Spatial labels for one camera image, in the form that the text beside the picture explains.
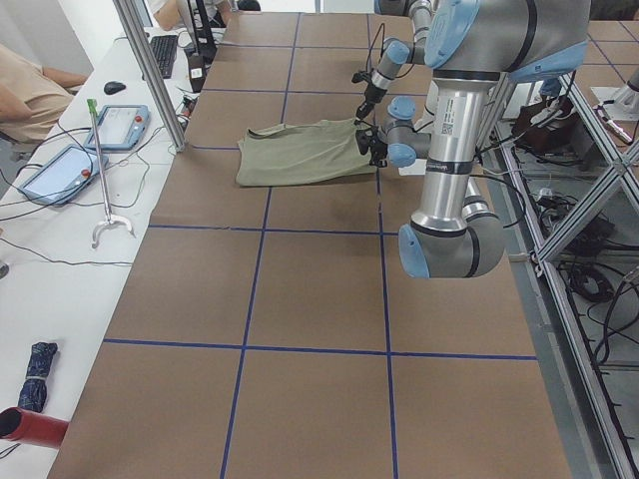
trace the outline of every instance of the red cylinder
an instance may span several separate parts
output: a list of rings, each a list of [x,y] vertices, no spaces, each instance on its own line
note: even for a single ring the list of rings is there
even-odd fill
[[[19,441],[57,449],[67,432],[69,423],[19,407],[0,413],[0,439]]]

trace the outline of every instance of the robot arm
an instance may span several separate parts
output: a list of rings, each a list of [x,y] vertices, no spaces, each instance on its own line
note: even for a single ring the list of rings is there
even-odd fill
[[[434,7],[431,0],[377,0],[375,13],[410,17],[414,41],[408,43],[387,38],[384,40],[383,55],[377,68],[371,72],[357,72],[352,76],[353,83],[368,83],[364,101],[355,113],[360,120],[366,118],[375,105],[381,102],[404,64],[424,64],[426,37],[432,23]]]
[[[477,276],[500,261],[501,224],[469,177],[488,91],[502,72],[522,83],[575,70],[586,51],[589,6],[590,0],[442,0],[425,53],[439,91],[428,154],[420,137],[386,135],[392,163],[427,158],[420,205],[399,231],[409,275]],[[410,100],[393,102],[405,110]],[[389,113],[397,120],[392,104]],[[409,110],[400,113],[408,118]]]

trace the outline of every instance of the keyboard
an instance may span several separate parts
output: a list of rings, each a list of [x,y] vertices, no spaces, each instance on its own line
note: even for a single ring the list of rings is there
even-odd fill
[[[178,35],[160,35],[151,39],[151,51],[158,62],[162,78],[171,78],[178,52]]]

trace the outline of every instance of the blue tablet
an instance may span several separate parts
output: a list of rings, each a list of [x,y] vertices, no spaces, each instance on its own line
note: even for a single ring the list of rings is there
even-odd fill
[[[105,155],[102,157],[102,163],[106,165],[107,158]],[[18,187],[18,191],[40,205],[64,205],[99,173],[98,156],[90,150],[71,145]]]
[[[145,105],[106,105],[98,115],[98,135],[104,152],[128,152],[142,138],[149,124],[149,108]],[[93,132],[84,144],[95,150]]]

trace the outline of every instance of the green clip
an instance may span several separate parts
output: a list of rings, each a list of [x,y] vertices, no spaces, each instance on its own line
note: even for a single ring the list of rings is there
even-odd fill
[[[90,98],[87,100],[87,105],[89,105],[89,113],[94,117],[97,117],[98,111],[96,108],[98,107],[98,101],[95,98]]]

